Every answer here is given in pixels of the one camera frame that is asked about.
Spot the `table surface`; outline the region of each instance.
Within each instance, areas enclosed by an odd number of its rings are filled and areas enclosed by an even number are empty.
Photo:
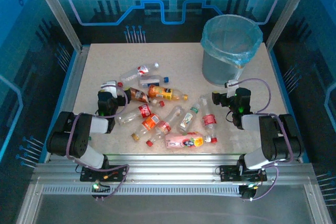
[[[188,94],[188,101],[165,101],[166,106],[157,112],[164,118],[175,105],[182,105],[188,110],[202,94],[211,96],[211,92],[225,93],[227,89],[208,83],[202,75],[203,48],[199,43],[166,43],[166,44],[91,44],[87,62],[78,90],[74,113],[86,112],[94,114],[97,110],[97,92],[100,85],[109,80],[118,80],[119,76],[144,63],[158,62],[155,74],[168,76],[167,87],[176,88]],[[271,88],[272,100],[265,112],[286,113],[278,83],[268,56],[265,44],[262,43],[257,54],[246,65],[239,80],[260,78]],[[246,82],[240,87],[251,90],[251,111],[263,108],[268,101],[266,86],[261,82]],[[131,101],[127,112],[142,103]],[[211,104],[217,119],[217,144],[205,143],[196,148],[167,149],[164,142],[156,141],[152,147],[146,145],[148,137],[135,142],[131,134],[142,122],[136,119],[126,126],[117,123],[111,134],[92,134],[90,145],[104,154],[242,154],[260,147],[258,132],[242,131],[225,120],[229,111],[220,105]],[[191,131],[206,133],[201,125],[201,115],[197,115]]]

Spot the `trash can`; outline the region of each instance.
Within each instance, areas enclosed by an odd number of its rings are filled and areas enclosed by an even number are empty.
[[[217,86],[238,79],[262,41],[259,26],[248,18],[220,15],[208,20],[201,40],[203,76]]]

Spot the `metal post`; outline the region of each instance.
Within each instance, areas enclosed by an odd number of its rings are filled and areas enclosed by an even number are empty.
[[[51,11],[53,12],[54,16],[56,17],[57,21],[61,25],[64,33],[68,37],[70,43],[74,47],[77,53],[81,52],[82,44],[77,37],[75,30],[73,29],[66,13],[64,12],[59,0],[46,0],[47,4],[49,5]]]
[[[285,7],[282,10],[282,13],[280,14],[278,21],[274,25],[274,28],[266,41],[266,46],[267,46],[268,51],[272,50],[275,42],[280,37],[284,27],[286,26],[288,20],[292,16],[299,2],[300,0],[288,0],[287,1]]]

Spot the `red bottle cap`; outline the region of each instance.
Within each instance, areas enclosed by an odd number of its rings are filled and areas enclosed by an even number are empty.
[[[152,141],[149,141],[149,140],[146,142],[146,144],[147,144],[149,147],[152,147],[152,146],[153,146]]]

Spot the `white bottle cap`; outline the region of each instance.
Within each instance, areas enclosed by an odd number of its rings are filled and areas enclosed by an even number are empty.
[[[203,136],[203,140],[205,143],[210,143],[211,142],[211,137],[210,136]]]

